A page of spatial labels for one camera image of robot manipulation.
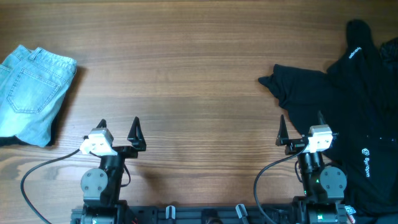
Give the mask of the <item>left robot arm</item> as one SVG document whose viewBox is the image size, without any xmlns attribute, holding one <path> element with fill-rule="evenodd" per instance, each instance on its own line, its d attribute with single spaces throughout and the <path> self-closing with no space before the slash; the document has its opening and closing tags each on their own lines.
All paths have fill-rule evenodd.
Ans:
<svg viewBox="0 0 398 224">
<path fill-rule="evenodd" d="M 120 191 L 127 186 L 122 183 L 123 174 L 128 174 L 126 159 L 136 159 L 146 150 L 141 124 L 134 118 L 127 135 L 128 146 L 113 146 L 114 138 L 101 120 L 89 135 L 83 138 L 80 151 L 100 158 L 99 167 L 86 171 L 81 178 L 83 208 L 71 214 L 75 224 L 125 224 L 137 223 L 137 215 L 125 200 L 119 198 Z"/>
</svg>

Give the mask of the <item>black polo shirt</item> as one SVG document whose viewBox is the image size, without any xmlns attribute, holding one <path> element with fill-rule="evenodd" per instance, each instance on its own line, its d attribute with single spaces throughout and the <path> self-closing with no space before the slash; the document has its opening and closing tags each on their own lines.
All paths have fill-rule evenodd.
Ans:
<svg viewBox="0 0 398 224">
<path fill-rule="evenodd" d="M 308 133 L 323 116 L 336 138 L 331 159 L 362 149 L 379 155 L 397 153 L 397 112 L 369 91 L 371 84 L 353 74 L 329 74 L 283 65 L 258 79 L 287 110 L 297 131 Z"/>
</svg>

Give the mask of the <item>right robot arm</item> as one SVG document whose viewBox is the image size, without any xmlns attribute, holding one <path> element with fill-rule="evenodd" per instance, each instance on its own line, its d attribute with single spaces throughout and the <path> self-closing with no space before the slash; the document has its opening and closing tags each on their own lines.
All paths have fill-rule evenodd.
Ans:
<svg viewBox="0 0 398 224">
<path fill-rule="evenodd" d="M 318 115 L 321 124 L 311 126 L 299 139 L 289 138 L 284 116 L 280 117 L 277 146 L 285 146 L 287 156 L 295 156 L 304 196 L 294 197 L 287 218 L 282 223 L 337 224 L 346 223 L 342 204 L 347 186 L 345 172 L 334 163 L 326 164 L 322 152 L 329 149 L 336 134 Z"/>
</svg>

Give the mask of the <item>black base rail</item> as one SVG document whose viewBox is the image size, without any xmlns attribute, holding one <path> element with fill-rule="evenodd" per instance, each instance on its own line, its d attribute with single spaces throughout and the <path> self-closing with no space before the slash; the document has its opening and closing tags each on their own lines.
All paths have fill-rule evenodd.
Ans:
<svg viewBox="0 0 398 224">
<path fill-rule="evenodd" d="M 256 206 L 175 207 L 130 206 L 125 216 L 115 211 L 74 209 L 71 223 L 347 223 L 345 206 L 263 204 Z"/>
</svg>

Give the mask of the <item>black shirt pile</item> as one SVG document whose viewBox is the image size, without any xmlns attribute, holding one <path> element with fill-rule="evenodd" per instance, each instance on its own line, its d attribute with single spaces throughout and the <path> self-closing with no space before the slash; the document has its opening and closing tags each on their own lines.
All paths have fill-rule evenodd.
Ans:
<svg viewBox="0 0 398 224">
<path fill-rule="evenodd" d="M 382 63 L 371 29 L 346 25 L 346 52 L 326 71 L 333 99 L 325 118 L 338 132 L 348 171 L 346 203 L 364 215 L 397 212 L 397 76 Z"/>
</svg>

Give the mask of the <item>folded light blue jeans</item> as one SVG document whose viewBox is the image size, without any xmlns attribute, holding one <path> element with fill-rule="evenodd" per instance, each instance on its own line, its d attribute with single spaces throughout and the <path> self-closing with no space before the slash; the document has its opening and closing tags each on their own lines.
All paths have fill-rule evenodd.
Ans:
<svg viewBox="0 0 398 224">
<path fill-rule="evenodd" d="M 45 147 L 77 61 L 19 45 L 1 64 L 1 137 Z"/>
</svg>

